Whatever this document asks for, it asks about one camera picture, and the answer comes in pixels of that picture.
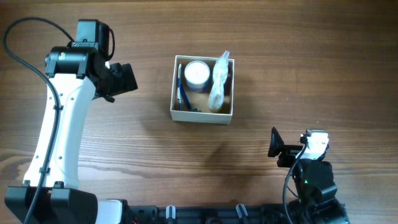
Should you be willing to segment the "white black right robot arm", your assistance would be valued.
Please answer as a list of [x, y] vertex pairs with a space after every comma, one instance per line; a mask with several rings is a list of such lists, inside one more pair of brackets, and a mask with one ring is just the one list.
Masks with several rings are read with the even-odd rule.
[[277, 166], [288, 168], [282, 192], [287, 223], [348, 224], [345, 206], [336, 199], [332, 165], [324, 160], [329, 148], [328, 133], [308, 129], [300, 145], [285, 144], [276, 128], [271, 129], [269, 157], [278, 157]]

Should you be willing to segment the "blue white toothbrush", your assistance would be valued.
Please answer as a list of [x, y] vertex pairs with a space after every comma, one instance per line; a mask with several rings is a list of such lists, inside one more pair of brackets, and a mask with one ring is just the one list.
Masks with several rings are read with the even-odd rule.
[[177, 102], [178, 102], [178, 110], [179, 111], [182, 110], [182, 99], [181, 99], [181, 91], [180, 91], [180, 87], [181, 87], [181, 71], [182, 71], [182, 64], [180, 63], [178, 65], [178, 69], [177, 69]]

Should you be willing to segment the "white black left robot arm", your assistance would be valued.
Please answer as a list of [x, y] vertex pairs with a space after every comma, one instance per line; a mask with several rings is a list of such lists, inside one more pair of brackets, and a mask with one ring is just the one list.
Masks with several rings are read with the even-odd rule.
[[39, 141], [22, 185], [4, 202], [22, 223], [136, 223], [121, 199], [100, 200], [79, 188], [78, 156], [91, 102], [137, 89], [129, 64], [111, 63], [113, 30], [96, 19], [78, 21], [68, 45], [54, 47], [40, 77], [47, 102]]

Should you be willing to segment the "blue disposable razor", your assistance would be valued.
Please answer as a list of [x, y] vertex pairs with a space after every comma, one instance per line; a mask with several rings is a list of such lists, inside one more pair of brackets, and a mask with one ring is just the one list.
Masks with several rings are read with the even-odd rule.
[[185, 106], [187, 107], [187, 110], [188, 110], [188, 111], [191, 111], [191, 112], [199, 112], [199, 110], [198, 110], [197, 108], [192, 108], [192, 106], [191, 106], [191, 104], [190, 104], [190, 101], [189, 101], [189, 99], [188, 99], [188, 96], [187, 96], [187, 94], [186, 94], [186, 92], [185, 92], [183, 86], [180, 87], [180, 94], [181, 94], [181, 96], [182, 96], [182, 98], [183, 98], [183, 100], [184, 100]]

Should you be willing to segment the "clear foamy liquid bottle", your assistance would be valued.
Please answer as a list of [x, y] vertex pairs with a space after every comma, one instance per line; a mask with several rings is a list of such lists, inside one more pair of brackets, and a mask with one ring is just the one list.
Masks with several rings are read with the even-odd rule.
[[216, 80], [221, 80], [220, 83], [224, 85], [228, 78], [228, 65], [229, 65], [229, 54], [230, 52], [226, 50], [223, 55], [216, 61], [213, 67], [213, 82]]

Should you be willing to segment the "cotton swab tub blue label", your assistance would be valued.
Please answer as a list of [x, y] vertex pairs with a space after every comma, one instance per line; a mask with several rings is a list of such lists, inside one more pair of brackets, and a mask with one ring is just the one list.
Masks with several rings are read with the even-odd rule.
[[190, 62], [184, 70], [188, 88], [194, 92], [204, 92], [208, 88], [210, 79], [210, 68], [202, 61]]

